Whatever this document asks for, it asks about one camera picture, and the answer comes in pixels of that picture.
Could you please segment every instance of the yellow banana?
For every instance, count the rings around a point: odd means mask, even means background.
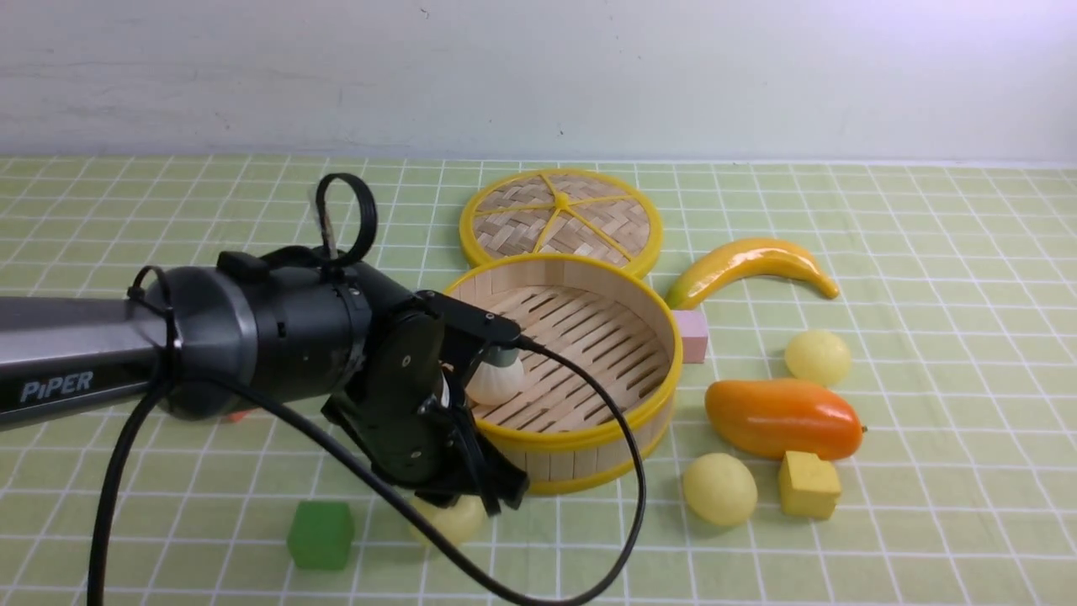
[[[765,274],[807,281],[827,298],[840,292],[803,246],[775,238],[745,238],[719,245],[693,263],[670,286],[666,305],[671,310],[691,310],[730,282]]]

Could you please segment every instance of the toy garlic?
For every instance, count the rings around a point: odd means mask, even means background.
[[[465,392],[473,403],[500,407],[523,391],[523,364],[518,350],[493,348],[479,363]]]

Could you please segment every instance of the yellow rim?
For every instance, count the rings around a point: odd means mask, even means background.
[[[661,443],[662,438],[665,438],[669,433],[670,423],[672,421],[673,415],[671,414],[670,418],[666,420],[666,424],[662,425],[658,436],[652,440],[649,445],[640,449],[640,459],[645,460],[658,450],[658,445]],[[607,482],[613,482],[631,470],[632,460],[629,459],[617,467],[606,469],[605,471],[596,474],[595,476],[577,478],[575,480],[563,480],[560,482],[535,482],[531,485],[530,493],[534,495],[564,495],[569,493],[578,493],[579,491],[588,491],[590,489],[597,489]]]
[[[482,216],[486,214],[493,214],[496,212],[512,212],[515,210],[537,210],[544,208],[550,208],[554,210],[554,214],[550,220],[546,223],[546,227],[543,228],[542,232],[535,242],[535,250],[531,254],[540,254],[536,252],[542,243],[545,241],[547,228],[554,224],[554,216],[556,216],[561,209],[558,209],[554,202],[550,203],[530,203],[524,206],[506,206],[504,208],[499,208],[495,210],[476,210],[478,205],[486,199],[494,189],[510,183],[519,179],[528,179],[531,177],[541,177],[545,181],[546,186],[549,187],[550,193],[556,193],[557,188],[554,183],[549,180],[549,174],[578,174],[582,177],[589,177],[591,179],[603,181],[613,186],[619,187],[620,189],[628,192],[626,195],[615,195],[615,196],[601,196],[592,197],[587,199],[577,199],[569,203],[568,208],[563,210],[564,212],[572,214],[572,216],[583,224],[587,225],[592,231],[595,231],[600,238],[602,238],[611,248],[614,248],[618,252],[629,258],[628,263],[624,267],[618,267],[619,269],[635,276],[643,277],[647,274],[652,268],[654,268],[655,263],[658,262],[658,255],[661,252],[662,246],[662,225],[661,216],[658,214],[658,209],[652,203],[651,198],[648,198],[643,192],[629,185],[628,183],[617,179],[615,177],[610,177],[607,174],[602,174],[601,172],[595,172],[592,170],[583,170],[579,168],[543,168],[540,170],[531,170],[528,172],[520,172],[518,174],[513,174],[512,177],[506,177],[496,182],[487,185],[482,191],[478,192],[467,201],[464,206],[463,213],[460,215],[460,242],[464,250],[464,256],[467,262],[471,263],[473,267],[480,267],[492,262],[494,258],[482,248],[482,244],[478,242],[478,238],[475,237],[475,230],[472,228],[472,224],[475,222],[476,216]],[[643,211],[647,214],[647,222],[651,224],[651,234],[647,236],[647,243],[644,244],[643,250],[640,251],[634,257],[628,253],[625,248],[618,243],[616,240],[611,238],[609,234],[602,229],[596,228],[590,221],[586,220],[579,212],[576,212],[573,207],[579,206],[582,203],[588,203],[592,201],[607,201],[611,199],[629,199],[633,198],[640,206],[643,207]]]
[[[681,380],[681,366],[683,363],[684,352],[681,347],[681,334],[676,327],[676,321],[673,318],[673,313],[670,312],[666,301],[661,296],[652,290],[649,285],[644,283],[641,279],[635,276],[618,268],[604,260],[598,260],[589,256],[581,256],[576,254],[564,254],[560,252],[537,252],[532,254],[523,254],[516,256],[505,256],[504,258],[499,258],[492,260],[482,266],[475,267],[466,273],[464,273],[460,279],[452,282],[445,291],[451,293],[452,291],[460,287],[460,284],[465,281],[473,279],[475,276],[500,267],[501,265],[508,265],[513,263],[528,263],[528,262],[542,262],[545,259],[555,260],[565,260],[569,263],[583,263],[587,265],[592,265],[600,269],[606,271],[613,271],[618,276],[625,278],[626,280],[632,282],[633,285],[643,290],[648,297],[658,306],[658,309],[662,312],[662,318],[669,323],[671,330],[673,332],[673,357],[670,361],[670,371],[666,376],[666,380],[662,381],[658,390],[655,391],[654,395],[643,403],[643,405],[632,409],[627,414],[625,414],[625,420],[628,422],[629,427],[632,429],[639,428],[644,423],[651,421],[662,408],[662,406],[673,397],[676,391],[676,384]],[[478,429],[482,432],[491,442],[502,442],[506,448],[519,448],[526,447],[528,450],[536,452],[564,452],[574,451],[588,447],[597,447],[605,443],[610,443],[613,440],[624,439],[620,432],[620,426],[617,425],[615,421],[607,421],[598,427],[591,427],[590,429],[584,429],[581,432],[567,432],[563,434],[536,434],[533,432],[520,432],[518,429],[508,429],[501,427],[499,425],[493,425],[487,423],[481,419],[475,420]]]

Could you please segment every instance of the table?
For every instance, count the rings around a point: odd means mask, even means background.
[[[368,259],[445,287],[466,268],[457,221],[480,185],[557,163],[307,156],[0,157],[0,294],[121,296],[146,262],[212,263],[319,241],[307,191],[361,174],[381,225]],[[659,292],[731,238],[814,251],[842,294],[780,279],[733,283],[702,309],[705,364],[686,366],[670,434],[647,461],[647,522],[611,604],[1068,604],[1077,591],[1077,169],[851,164],[573,164],[659,208]],[[341,242],[358,227],[331,203]],[[707,529],[681,499],[694,457],[730,452],[702,394],[716,378],[785,374],[806,328],[844,338],[835,389],[869,433],[841,462],[827,522],[781,515],[777,464],[750,524]],[[319,401],[296,405],[318,419]],[[75,604],[97,492],[130,405],[0,435],[0,600]],[[465,553],[510,587],[569,596],[612,564],[631,476],[531,498]],[[351,504],[342,573],[290,566],[299,499]],[[148,422],[110,552],[110,604],[500,603],[411,540],[403,520],[305,438],[255,413],[237,424]]]

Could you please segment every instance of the woven bamboo lid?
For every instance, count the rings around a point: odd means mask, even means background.
[[[517,254],[561,252],[643,277],[658,260],[662,226],[651,200],[619,179],[545,168],[476,194],[460,219],[460,239],[473,266]]]

